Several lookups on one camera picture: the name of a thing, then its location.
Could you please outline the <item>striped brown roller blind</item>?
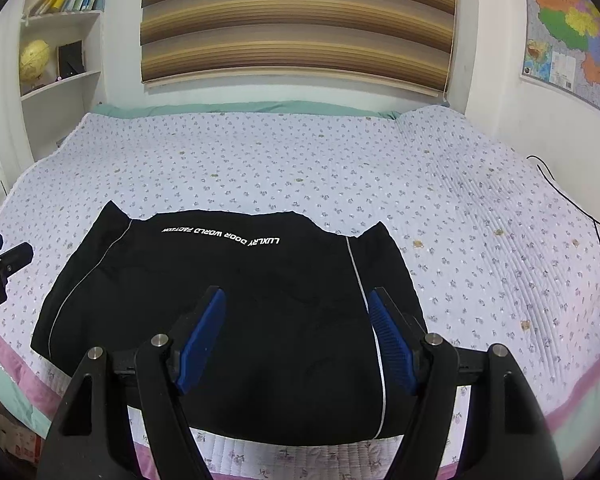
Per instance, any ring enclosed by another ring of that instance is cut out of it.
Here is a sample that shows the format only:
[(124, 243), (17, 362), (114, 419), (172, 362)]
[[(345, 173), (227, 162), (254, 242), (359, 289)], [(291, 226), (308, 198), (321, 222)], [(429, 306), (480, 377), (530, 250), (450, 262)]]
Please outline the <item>striped brown roller blind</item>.
[(146, 84), (313, 75), (441, 93), (456, 0), (142, 0)]

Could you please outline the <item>black hooded jacket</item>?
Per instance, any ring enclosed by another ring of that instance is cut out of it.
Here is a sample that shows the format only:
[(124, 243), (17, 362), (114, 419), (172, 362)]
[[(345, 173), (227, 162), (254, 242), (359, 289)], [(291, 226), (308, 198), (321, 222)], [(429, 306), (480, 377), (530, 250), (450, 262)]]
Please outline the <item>black hooded jacket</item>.
[(108, 204), (46, 296), (32, 349), (72, 374), (89, 348), (170, 330), (213, 286), (226, 315), (182, 401), (190, 426), (295, 446), (402, 434), (414, 401), (379, 362), (367, 299), (381, 287), (403, 313), (422, 308), (382, 224), (345, 236), (295, 212), (138, 220)]

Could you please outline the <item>white corner bookshelf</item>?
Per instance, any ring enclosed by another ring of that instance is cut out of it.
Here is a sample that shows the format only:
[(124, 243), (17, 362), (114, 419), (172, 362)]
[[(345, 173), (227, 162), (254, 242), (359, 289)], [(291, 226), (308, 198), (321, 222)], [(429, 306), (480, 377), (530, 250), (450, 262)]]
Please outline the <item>white corner bookshelf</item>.
[(105, 0), (24, 0), (20, 93), (32, 158), (57, 150), (106, 96)]

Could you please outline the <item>colourful wall map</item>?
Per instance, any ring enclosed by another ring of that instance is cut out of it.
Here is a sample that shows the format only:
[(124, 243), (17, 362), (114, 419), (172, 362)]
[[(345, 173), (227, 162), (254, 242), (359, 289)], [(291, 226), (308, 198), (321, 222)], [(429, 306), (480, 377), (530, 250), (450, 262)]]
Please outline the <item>colourful wall map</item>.
[(521, 73), (600, 110), (600, 11), (592, 0), (526, 0)]

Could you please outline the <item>black picture frame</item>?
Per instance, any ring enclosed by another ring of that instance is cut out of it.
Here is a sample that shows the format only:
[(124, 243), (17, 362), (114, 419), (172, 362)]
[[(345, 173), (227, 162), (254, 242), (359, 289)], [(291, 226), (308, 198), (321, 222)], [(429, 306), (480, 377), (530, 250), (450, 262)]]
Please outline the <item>black picture frame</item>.
[(57, 48), (58, 79), (67, 79), (85, 72), (82, 42), (75, 41)]

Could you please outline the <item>yellow globe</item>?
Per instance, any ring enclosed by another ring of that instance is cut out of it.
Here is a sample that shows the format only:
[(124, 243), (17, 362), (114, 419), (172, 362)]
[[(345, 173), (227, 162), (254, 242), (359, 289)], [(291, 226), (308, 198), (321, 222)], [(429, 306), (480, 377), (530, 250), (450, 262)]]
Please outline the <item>yellow globe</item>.
[(24, 84), (35, 81), (44, 73), (50, 60), (50, 46), (42, 39), (26, 44), (19, 58), (19, 79)]

